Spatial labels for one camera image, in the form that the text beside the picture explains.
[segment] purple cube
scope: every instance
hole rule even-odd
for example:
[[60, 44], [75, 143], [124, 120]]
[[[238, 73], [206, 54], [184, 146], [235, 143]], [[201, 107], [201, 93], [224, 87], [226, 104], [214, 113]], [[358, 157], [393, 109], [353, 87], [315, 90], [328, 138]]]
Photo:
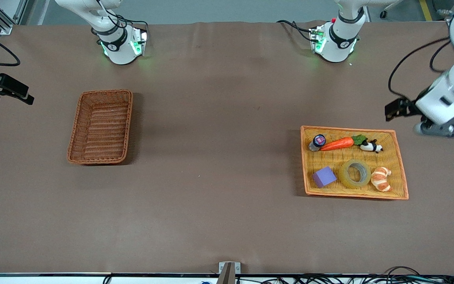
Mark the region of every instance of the purple cube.
[[337, 178], [330, 167], [325, 167], [313, 174], [313, 180], [318, 187], [324, 187], [337, 180]]

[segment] black and white toy animal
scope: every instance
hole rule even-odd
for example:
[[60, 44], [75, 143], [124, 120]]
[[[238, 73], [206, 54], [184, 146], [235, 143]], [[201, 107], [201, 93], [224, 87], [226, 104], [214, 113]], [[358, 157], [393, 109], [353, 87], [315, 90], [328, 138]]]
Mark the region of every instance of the black and white toy animal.
[[360, 144], [360, 149], [364, 151], [374, 151], [376, 153], [379, 153], [380, 151], [383, 151], [383, 146], [376, 144], [377, 140], [372, 140], [371, 142], [367, 142], [367, 139]]

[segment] carrot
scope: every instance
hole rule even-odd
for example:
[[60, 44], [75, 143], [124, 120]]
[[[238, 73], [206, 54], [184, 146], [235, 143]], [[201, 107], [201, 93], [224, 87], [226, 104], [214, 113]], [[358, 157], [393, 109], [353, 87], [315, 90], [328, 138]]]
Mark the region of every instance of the carrot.
[[323, 147], [320, 148], [320, 151], [348, 148], [353, 145], [360, 145], [364, 140], [366, 140], [366, 137], [364, 135], [345, 137], [323, 145]]

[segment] brown wicker basket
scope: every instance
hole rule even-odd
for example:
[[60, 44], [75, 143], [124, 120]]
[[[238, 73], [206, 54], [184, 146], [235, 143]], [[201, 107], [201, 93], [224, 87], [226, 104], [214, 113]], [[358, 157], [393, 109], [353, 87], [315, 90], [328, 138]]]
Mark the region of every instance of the brown wicker basket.
[[133, 94], [101, 90], [81, 94], [68, 147], [72, 164], [116, 164], [126, 158]]
[[[337, 149], [332, 151], [312, 152], [308, 149], [308, 144], [318, 134], [326, 137], [327, 142], [332, 142], [343, 137], [363, 134], [369, 140], [377, 139], [377, 143], [383, 146], [381, 153], [363, 151], [357, 146]], [[301, 127], [301, 152], [302, 168], [304, 172], [304, 187], [306, 194], [321, 196], [342, 196], [357, 198], [381, 198], [381, 199], [409, 199], [407, 192], [406, 174], [402, 165], [402, 157], [398, 148], [395, 131], [391, 130], [370, 130], [370, 129], [349, 129], [334, 127]], [[386, 167], [391, 170], [388, 182], [391, 186], [389, 192], [380, 192], [370, 182], [357, 189], [350, 189], [344, 186], [339, 180], [319, 188], [314, 182], [312, 175], [320, 169], [329, 166], [337, 176], [340, 167], [351, 159], [364, 161], [369, 165], [371, 171], [377, 167]], [[351, 178], [360, 179], [360, 173], [354, 169], [349, 169]]]

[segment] toy croissant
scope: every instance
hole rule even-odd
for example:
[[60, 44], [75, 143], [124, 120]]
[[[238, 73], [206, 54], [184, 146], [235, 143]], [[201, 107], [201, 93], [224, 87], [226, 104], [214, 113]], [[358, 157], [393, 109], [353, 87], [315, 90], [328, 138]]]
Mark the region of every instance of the toy croissant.
[[371, 174], [371, 183], [381, 192], [390, 191], [391, 187], [386, 180], [391, 175], [391, 171], [384, 167], [379, 167]]

